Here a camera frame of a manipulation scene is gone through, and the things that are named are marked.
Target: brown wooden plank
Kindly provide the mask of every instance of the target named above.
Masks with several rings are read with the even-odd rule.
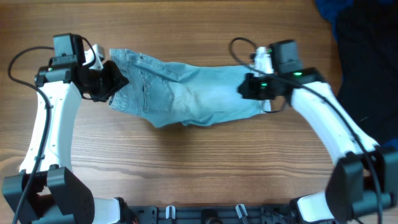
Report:
[[[22,49],[52,45],[55,34],[198,66],[234,65],[227,51],[233,37],[262,45],[296,39],[305,65],[317,67],[335,91],[340,85],[330,26],[310,0],[3,4],[0,27],[0,181],[16,174],[36,110],[34,92],[7,79],[7,64]],[[247,58],[251,49],[237,50]],[[51,54],[22,57],[14,75],[32,81]],[[155,129],[89,101],[75,121],[72,161],[95,196],[159,206],[288,202],[322,190],[332,169],[317,136],[291,109],[209,128]],[[0,208],[0,223],[9,223],[13,214],[2,197]],[[393,210],[385,223],[397,217]]]

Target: wooden table surface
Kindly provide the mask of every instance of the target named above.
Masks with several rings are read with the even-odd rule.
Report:
[[[17,174],[37,109],[35,93],[11,82],[7,65],[19,51],[52,45],[53,35],[66,32],[106,49],[128,48],[199,66],[234,65],[227,49],[234,37],[259,45],[295,39],[304,64],[317,67],[333,91],[340,85],[330,25],[310,0],[0,4],[0,184]],[[249,55],[248,47],[238,49],[240,56]],[[52,54],[23,56],[14,76],[33,82]],[[96,197],[157,206],[287,203],[323,190],[333,168],[325,147],[292,109],[209,128],[155,129],[90,101],[76,117],[72,164]],[[0,223],[10,223],[12,216],[0,197]],[[396,209],[388,211],[385,223],[396,223],[397,217]]]

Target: black fabric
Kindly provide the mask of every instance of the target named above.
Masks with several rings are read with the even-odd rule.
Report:
[[[337,18],[338,101],[379,144],[398,137],[398,1],[357,1]]]

